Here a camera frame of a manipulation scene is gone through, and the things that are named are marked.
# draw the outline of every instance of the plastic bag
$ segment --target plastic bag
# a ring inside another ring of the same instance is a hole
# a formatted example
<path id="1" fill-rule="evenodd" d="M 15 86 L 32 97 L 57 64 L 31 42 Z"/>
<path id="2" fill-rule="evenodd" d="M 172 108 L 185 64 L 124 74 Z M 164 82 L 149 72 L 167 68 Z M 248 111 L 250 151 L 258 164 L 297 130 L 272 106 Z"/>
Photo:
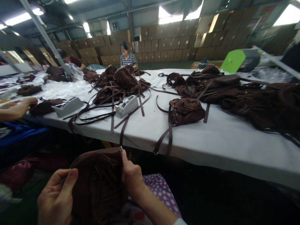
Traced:
<path id="1" fill-rule="evenodd" d="M 84 73 L 82 70 L 76 66 L 73 63 L 65 63 L 65 65 L 68 67 L 70 73 L 77 79 L 77 80 L 83 80 Z"/>
<path id="2" fill-rule="evenodd" d="M 249 73 L 238 72 L 237 74 L 242 78 L 258 78 L 268 83 L 288 83 L 294 77 L 284 70 L 274 68 L 256 69 Z"/>
<path id="3" fill-rule="evenodd" d="M 89 65 L 87 67 L 87 69 L 90 69 L 90 70 L 93 70 L 93 71 L 96 71 L 96 70 L 99 70 L 99 69 L 106 69 L 104 66 L 100 66 L 98 64 L 92 64 L 92 65 Z"/>

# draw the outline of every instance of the metal beam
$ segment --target metal beam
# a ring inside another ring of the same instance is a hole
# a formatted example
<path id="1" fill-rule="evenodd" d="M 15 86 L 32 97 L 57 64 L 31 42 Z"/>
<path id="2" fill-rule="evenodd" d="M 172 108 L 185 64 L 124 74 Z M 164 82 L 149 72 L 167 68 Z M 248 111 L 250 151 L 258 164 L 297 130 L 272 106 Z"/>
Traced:
<path id="1" fill-rule="evenodd" d="M 147 6 L 144 6 L 144 7 L 127 10 L 125 12 L 121 11 L 121 12 L 111 13 L 111 14 L 107 14 L 107 15 L 104 15 L 104 16 L 101 16 L 101 17 L 97 17 L 97 18 L 94 18 L 94 19 L 87 20 L 85 22 L 87 22 L 87 23 L 95 22 L 95 21 L 98 21 L 98 20 L 108 19 L 108 18 L 111 18 L 111 17 L 114 17 L 114 16 L 120 16 L 120 15 L 124 15 L 124 14 L 127 14 L 127 13 L 132 13 L 132 12 L 140 11 L 140 10 L 151 8 L 151 7 L 157 7 L 157 6 L 167 5 L 167 4 L 170 4 L 170 3 L 173 3 L 173 2 L 177 2 L 177 1 L 178 0 L 169 0 L 167 2 L 155 3 L 155 4 L 152 4 L 152 5 L 147 5 Z M 68 28 L 71 28 L 71 27 L 82 26 L 82 23 L 83 22 L 72 23 L 72 24 L 69 24 L 69 25 L 66 25 L 66 26 L 63 26 L 63 27 L 59 27 L 59 28 L 48 30 L 47 33 L 51 33 L 51 32 L 54 32 L 54 31 L 59 31 L 59 30 L 64 30 L 64 29 L 68 29 Z M 37 35 L 39 35 L 39 33 L 28 35 L 27 37 L 35 37 Z"/>
<path id="2" fill-rule="evenodd" d="M 47 35 L 46 31 L 44 30 L 44 27 L 40 24 L 40 21 L 38 19 L 38 16 L 35 15 L 32 12 L 32 9 L 28 3 L 27 0 L 20 0 L 20 2 L 22 3 L 22 5 L 24 6 L 24 8 L 26 9 L 26 11 L 29 13 L 29 15 L 32 18 L 32 21 L 34 22 L 34 24 L 36 25 L 36 27 L 38 28 L 39 32 L 41 33 L 41 35 L 43 36 L 43 38 L 45 39 L 46 43 L 48 44 L 48 46 L 50 47 L 50 49 L 52 50 L 53 54 L 55 55 L 55 57 L 58 59 L 59 63 L 61 64 L 61 66 L 63 67 L 63 69 L 65 70 L 66 75 L 69 77 L 69 79 L 72 81 L 72 76 L 69 72 L 69 69 L 67 68 L 67 66 L 65 65 L 65 63 L 63 62 L 62 58 L 60 57 L 59 53 L 56 50 L 56 47 L 54 46 L 54 44 L 52 43 L 52 41 L 50 40 L 49 36 Z"/>

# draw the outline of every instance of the clear plastic wrap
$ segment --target clear plastic wrap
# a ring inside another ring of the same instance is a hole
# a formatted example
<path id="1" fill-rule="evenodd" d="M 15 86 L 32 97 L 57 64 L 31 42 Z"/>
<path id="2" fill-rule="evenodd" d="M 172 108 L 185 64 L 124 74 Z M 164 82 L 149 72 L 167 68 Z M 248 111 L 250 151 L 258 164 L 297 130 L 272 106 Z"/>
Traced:
<path id="1" fill-rule="evenodd" d="M 65 63 L 65 65 L 68 67 L 70 73 L 73 74 L 73 76 L 77 80 L 79 80 L 79 81 L 83 80 L 84 73 L 82 72 L 82 70 L 78 66 L 76 66 L 73 63 Z"/>
<path id="2" fill-rule="evenodd" d="M 249 73 L 237 72 L 237 74 L 242 78 L 257 78 L 268 83 L 288 83 L 293 79 L 293 75 L 275 68 L 256 69 Z"/>

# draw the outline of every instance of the woman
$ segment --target woman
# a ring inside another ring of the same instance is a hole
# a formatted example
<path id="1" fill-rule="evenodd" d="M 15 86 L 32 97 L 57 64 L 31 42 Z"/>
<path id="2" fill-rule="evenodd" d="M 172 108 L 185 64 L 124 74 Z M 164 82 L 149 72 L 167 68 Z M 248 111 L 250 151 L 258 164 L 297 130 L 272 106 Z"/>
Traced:
<path id="1" fill-rule="evenodd" d="M 126 41 L 124 41 L 121 46 L 120 46 L 120 62 L 121 62 L 121 67 L 127 66 L 127 65 L 132 65 L 135 69 L 138 69 L 138 62 L 135 56 L 128 52 L 128 47 Z"/>
<path id="2" fill-rule="evenodd" d="M 64 50 L 59 48 L 57 49 L 57 52 L 65 63 L 73 63 L 82 70 L 86 67 L 79 59 L 69 56 Z"/>

